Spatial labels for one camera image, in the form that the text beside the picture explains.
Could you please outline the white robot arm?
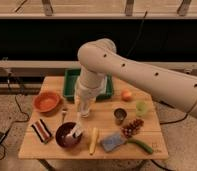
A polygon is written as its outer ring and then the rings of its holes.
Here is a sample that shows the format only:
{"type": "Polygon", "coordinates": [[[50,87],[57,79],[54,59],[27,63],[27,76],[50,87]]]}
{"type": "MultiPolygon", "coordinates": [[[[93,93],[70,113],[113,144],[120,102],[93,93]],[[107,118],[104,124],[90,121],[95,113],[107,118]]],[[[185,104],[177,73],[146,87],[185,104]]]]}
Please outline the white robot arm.
{"type": "Polygon", "coordinates": [[[83,44],[77,53],[81,74],[75,94],[82,101],[98,96],[106,75],[117,77],[197,119],[197,77],[119,56],[110,39],[83,44]]]}

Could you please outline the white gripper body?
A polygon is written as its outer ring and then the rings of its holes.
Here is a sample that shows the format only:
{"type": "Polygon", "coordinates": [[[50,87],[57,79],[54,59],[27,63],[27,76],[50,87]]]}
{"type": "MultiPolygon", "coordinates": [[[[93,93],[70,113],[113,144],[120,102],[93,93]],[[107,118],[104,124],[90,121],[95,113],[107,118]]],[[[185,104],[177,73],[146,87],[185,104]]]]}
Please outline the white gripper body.
{"type": "Polygon", "coordinates": [[[75,89],[74,101],[79,115],[89,115],[92,104],[96,101],[93,91],[90,89],[75,89]]]}

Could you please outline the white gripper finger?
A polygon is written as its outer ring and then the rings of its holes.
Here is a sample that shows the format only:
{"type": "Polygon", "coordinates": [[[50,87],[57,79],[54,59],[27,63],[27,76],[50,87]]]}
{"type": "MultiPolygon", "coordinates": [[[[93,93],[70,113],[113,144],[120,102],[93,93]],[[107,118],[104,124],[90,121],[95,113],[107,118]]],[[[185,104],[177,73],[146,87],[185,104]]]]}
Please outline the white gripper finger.
{"type": "Polygon", "coordinates": [[[83,126],[82,126],[82,117],[81,117],[81,113],[77,113],[77,125],[78,125],[78,130],[79,131],[83,131],[83,126]]]}

